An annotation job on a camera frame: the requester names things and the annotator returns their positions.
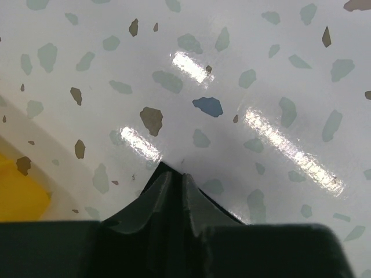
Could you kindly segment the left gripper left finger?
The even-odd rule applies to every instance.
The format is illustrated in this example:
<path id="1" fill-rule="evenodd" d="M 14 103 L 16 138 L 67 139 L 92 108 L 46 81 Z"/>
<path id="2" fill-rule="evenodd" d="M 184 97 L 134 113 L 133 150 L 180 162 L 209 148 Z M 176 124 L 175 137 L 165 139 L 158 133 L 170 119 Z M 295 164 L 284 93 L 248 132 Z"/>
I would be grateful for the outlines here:
<path id="1" fill-rule="evenodd" d="M 164 277 L 166 206 L 174 175 L 162 173 L 104 221 L 1 225 L 2 277 Z"/>

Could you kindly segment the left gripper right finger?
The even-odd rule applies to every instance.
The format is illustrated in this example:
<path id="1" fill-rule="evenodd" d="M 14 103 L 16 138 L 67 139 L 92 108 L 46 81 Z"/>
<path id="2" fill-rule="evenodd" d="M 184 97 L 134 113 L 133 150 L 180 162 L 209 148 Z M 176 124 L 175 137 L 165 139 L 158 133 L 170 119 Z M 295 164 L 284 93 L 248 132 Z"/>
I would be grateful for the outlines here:
<path id="1" fill-rule="evenodd" d="M 319 224 L 243 224 L 182 178 L 187 277 L 354 277 L 335 234 Z"/>

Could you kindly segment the black t shirt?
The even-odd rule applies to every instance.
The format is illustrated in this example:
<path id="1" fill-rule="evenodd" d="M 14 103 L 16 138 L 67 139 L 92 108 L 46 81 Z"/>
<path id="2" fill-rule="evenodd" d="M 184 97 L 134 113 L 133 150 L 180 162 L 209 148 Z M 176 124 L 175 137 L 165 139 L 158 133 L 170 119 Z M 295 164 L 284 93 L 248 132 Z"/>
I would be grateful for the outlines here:
<path id="1" fill-rule="evenodd" d="M 175 178 L 175 182 L 182 185 L 182 182 L 183 182 L 183 175 L 181 173 L 179 173 L 178 171 L 176 171 L 175 169 L 171 168 L 170 166 L 168 166 L 166 163 L 164 162 L 160 162 L 159 165 L 157 165 L 155 171 L 153 172 L 153 174 L 151 175 L 150 179 L 148 180 L 148 182 L 146 183 L 144 189 L 139 193 L 138 196 L 141 196 L 143 194 L 145 194 L 149 188 L 151 187 L 151 185 L 155 182 L 155 180 L 162 174 L 162 173 L 165 173 L 165 172 L 172 172 L 173 173 L 173 176 Z M 232 219 L 234 222 L 237 222 L 239 224 L 244 224 L 241 220 L 239 220 L 236 216 L 232 215 L 229 211 L 227 211 L 226 209 L 224 209 L 223 207 L 221 207 L 217 202 L 215 202 L 211 197 L 209 197 L 208 195 L 206 195 L 206 193 L 204 191 L 202 191 L 201 189 L 199 189 L 197 187 L 197 189 L 199 190 L 199 192 L 205 197 L 207 198 L 208 201 L 210 201 L 214 206 L 216 206 L 224 215 L 226 215 L 228 218 Z"/>

